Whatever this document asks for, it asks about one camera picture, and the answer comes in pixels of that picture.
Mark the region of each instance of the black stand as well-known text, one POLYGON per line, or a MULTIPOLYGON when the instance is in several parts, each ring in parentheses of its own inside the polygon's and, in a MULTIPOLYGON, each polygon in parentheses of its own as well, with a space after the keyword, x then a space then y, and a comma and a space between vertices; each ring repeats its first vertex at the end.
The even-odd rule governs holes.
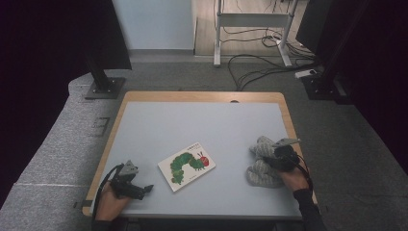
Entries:
POLYGON ((339 62, 344 46, 360 21, 370 0, 361 3, 359 10, 354 16, 351 25, 345 30, 338 45, 335 47, 333 55, 323 73, 319 77, 303 77, 302 83, 311 100, 335 100, 339 104, 350 104, 348 92, 344 86, 343 78, 339 73, 339 62))
POLYGON ((85 55, 87 66, 93 77, 93 83, 89 88, 86 99, 117 99, 120 90, 125 82, 125 78, 108 78, 100 68, 93 56, 89 53, 85 55))

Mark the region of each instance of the gray carpet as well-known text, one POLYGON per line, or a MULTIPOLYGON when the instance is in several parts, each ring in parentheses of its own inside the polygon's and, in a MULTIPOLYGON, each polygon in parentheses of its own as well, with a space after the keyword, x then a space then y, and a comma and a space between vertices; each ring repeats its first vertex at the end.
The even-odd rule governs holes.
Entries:
MULTIPOLYGON (((239 63, 233 71, 266 67, 239 63)), ((225 64, 134 63, 133 70, 106 72, 126 78, 118 99, 84 100, 90 75, 70 83, 63 111, 0 212, 0 230, 89 230, 81 202, 126 91, 235 90, 225 64), (106 131, 94 126, 106 122, 106 131)), ((270 75, 244 91, 285 95, 329 230, 408 230, 408 177, 354 106, 310 101, 293 73, 270 75)))

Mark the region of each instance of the gray glove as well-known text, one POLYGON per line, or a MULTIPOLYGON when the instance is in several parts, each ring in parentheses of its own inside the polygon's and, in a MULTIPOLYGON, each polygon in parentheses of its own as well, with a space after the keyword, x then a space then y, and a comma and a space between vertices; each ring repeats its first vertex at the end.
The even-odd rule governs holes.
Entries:
POLYGON ((273 145, 273 141, 261 136, 257 140, 257 144, 249 148, 249 150, 255 154, 255 164, 246 170, 246 176, 251 185, 266 188, 279 188, 284 185, 277 170, 270 167, 270 165, 263 160, 263 157, 276 158, 273 154, 273 145))

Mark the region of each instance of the picture book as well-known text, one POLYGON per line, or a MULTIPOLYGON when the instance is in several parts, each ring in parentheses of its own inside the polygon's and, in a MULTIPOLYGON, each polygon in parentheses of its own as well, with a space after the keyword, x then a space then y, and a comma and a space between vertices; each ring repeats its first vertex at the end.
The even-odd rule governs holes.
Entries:
POLYGON ((196 142, 159 163, 159 168, 176 192, 207 171, 216 167, 199 142, 196 142))

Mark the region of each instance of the caterpillar illustration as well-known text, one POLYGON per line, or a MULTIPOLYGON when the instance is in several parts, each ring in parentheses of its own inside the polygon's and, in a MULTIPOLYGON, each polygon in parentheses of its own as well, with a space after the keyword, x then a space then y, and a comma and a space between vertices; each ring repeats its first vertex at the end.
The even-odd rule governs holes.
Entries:
POLYGON ((182 170, 183 165, 189 164, 195 170, 201 170, 210 164, 208 158, 205 157, 202 152, 197 153, 197 155, 200 157, 199 159, 195 159, 190 152, 185 152, 174 158, 173 162, 170 164, 171 174, 173 175, 171 182, 181 185, 184 178, 184 170, 182 170))

